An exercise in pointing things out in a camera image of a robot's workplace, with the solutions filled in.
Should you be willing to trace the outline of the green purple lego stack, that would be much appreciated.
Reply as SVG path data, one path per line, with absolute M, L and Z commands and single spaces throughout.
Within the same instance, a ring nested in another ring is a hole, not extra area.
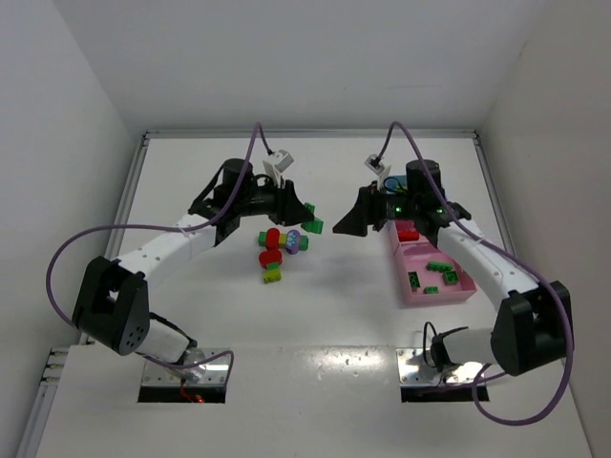
M 305 207 L 312 215 L 315 215 L 315 206 L 312 203 L 306 202 Z M 308 233 L 321 235 L 324 230 L 324 222 L 314 217 L 313 220 L 302 223 L 301 227 Z

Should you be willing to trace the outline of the red square lego brick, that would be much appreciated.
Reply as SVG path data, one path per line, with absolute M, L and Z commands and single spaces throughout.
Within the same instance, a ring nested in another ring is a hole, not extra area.
M 417 241 L 420 239 L 420 234 L 416 229 L 401 229 L 397 231 L 397 237 L 400 242 Z

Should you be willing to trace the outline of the yellow-green lego brick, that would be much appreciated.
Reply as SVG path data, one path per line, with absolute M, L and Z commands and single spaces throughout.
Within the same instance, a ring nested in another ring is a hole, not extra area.
M 280 281 L 282 273 L 280 268 L 267 269 L 263 272 L 263 282 L 265 284 Z

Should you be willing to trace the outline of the green lego plate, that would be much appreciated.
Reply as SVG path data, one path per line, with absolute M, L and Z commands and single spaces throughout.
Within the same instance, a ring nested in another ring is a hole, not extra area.
M 452 272 L 454 270 L 454 266 L 449 262 L 429 261 L 427 263 L 427 269 L 433 272 L 445 273 Z

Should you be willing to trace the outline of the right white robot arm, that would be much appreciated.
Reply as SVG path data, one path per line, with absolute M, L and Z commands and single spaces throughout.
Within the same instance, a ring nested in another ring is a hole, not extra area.
M 407 163 L 406 179 L 403 192 L 381 191 L 375 183 L 361 187 L 352 209 L 332 230 L 364 237 L 369 228 L 379 231 L 390 220 L 411 221 L 491 301 L 496 312 L 492 328 L 464 326 L 432 339 L 430 354 L 436 369 L 479 362 L 518 376 L 565 358 L 567 339 L 573 334 L 566 287 L 559 281 L 545 286 L 505 251 L 496 251 L 460 204 L 440 203 L 445 191 L 437 162 Z

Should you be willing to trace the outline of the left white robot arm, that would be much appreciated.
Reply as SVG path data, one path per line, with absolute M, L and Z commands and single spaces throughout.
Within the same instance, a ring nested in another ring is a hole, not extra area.
M 195 256 L 224 242 L 245 217 L 266 215 L 277 225 L 314 219 L 283 176 L 292 156 L 280 150 L 260 175 L 244 159 L 227 159 L 170 230 L 113 260 L 86 267 L 72 322 L 120 356 L 137 353 L 164 366 L 184 364 L 196 341 L 151 312 L 151 293 Z

